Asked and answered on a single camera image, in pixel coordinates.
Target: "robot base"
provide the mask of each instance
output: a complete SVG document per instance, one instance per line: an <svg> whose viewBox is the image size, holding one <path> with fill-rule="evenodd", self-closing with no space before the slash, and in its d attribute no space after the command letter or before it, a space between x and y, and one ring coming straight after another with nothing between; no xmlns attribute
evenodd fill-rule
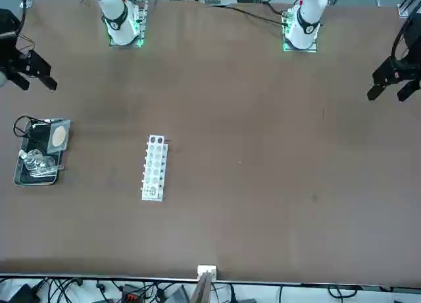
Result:
<svg viewBox="0 0 421 303"><path fill-rule="evenodd" d="M133 13L133 18L130 19L130 24L132 25L132 28L135 30L136 36L127 45L119 45L110 36L110 47L140 48L143 46L145 42L145 28L146 28L148 0L141 0L139 3L142 3L143 6L139 6L137 4L134 5L131 1L126 1L126 4L129 8L129 12ZM106 22L105 22L105 25L107 29L109 30L110 27L108 26Z"/></svg>
<svg viewBox="0 0 421 303"><path fill-rule="evenodd" d="M286 38L286 33L288 32L290 26L293 24L294 21L294 16L297 14L298 11L298 6L294 6L290 9L288 9L287 11L285 11L282 15L282 22L287 24L288 26L282 26L282 50L284 52L290 52L290 51L299 51L299 52L310 52L310 53L317 53L317 44L316 44L316 38L314 39L314 43L311 45L311 47L309 47L308 49L305 50L300 50L295 48Z"/></svg>

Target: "tray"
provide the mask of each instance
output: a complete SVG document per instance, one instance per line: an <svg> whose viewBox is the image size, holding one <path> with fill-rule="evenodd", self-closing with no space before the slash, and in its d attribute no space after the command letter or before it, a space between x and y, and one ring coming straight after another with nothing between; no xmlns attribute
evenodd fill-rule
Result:
<svg viewBox="0 0 421 303"><path fill-rule="evenodd" d="M42 119L46 122L58 122L62 119ZM26 124L25 129L28 129L30 122ZM33 126L33 130L31 131L30 137L39 141L41 148L47 152L48 147L48 140L50 138L50 125L49 124L42 124L36 123ZM37 149L36 145L27 138L22 138L22 143L20 144L20 150L24 150L25 152L29 152L30 150ZM56 152L53 154L49 154L49 156L54 158L54 165L59 166L61 163L62 158L62 151ZM55 173L54 176L47 176L47 177L31 177L29 175L29 171L26 169L24 160L18 156L18 160L16 161L16 169L14 170L14 184L16 186L39 186L39 185L52 185L56 182L57 177L59 175L59 171Z"/></svg>

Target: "brown table surface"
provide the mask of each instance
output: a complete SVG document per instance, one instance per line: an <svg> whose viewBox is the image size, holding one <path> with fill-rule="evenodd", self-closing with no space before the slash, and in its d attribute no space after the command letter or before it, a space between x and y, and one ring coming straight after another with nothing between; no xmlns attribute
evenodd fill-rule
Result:
<svg viewBox="0 0 421 303"><path fill-rule="evenodd" d="M99 18L79 0L28 11L59 86L1 90L1 271L421 285L421 96L366 99L396 9L326 9L318 54L194 2L159 1L135 51ZM54 186L13 185L22 113L72 119ZM170 140L161 203L140 200L149 134Z"/></svg>

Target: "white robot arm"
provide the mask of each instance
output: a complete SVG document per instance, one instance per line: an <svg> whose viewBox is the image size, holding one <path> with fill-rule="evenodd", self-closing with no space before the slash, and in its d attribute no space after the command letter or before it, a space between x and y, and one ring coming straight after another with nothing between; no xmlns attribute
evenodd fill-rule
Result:
<svg viewBox="0 0 421 303"><path fill-rule="evenodd" d="M327 4L328 0L301 0L294 8L293 23L285 37L295 48L305 50L314 43Z"/></svg>
<svg viewBox="0 0 421 303"><path fill-rule="evenodd" d="M139 34L138 5L132 1L97 0L105 17L108 33L117 45L131 43Z"/></svg>

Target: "wire bundle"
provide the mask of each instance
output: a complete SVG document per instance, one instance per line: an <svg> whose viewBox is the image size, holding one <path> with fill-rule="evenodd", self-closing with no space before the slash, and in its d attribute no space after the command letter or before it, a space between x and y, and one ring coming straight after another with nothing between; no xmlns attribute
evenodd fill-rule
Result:
<svg viewBox="0 0 421 303"><path fill-rule="evenodd" d="M334 289L337 291L337 294L334 294L332 292L332 287L329 285L329 287L328 287L329 295L333 298L341 300L341 303L343 302L344 298L352 298L352 297L356 296L357 293L358 293L358 290L355 289L354 292L351 293L351 294L342 294L341 290L339 289L339 287L337 285L334 286Z"/></svg>

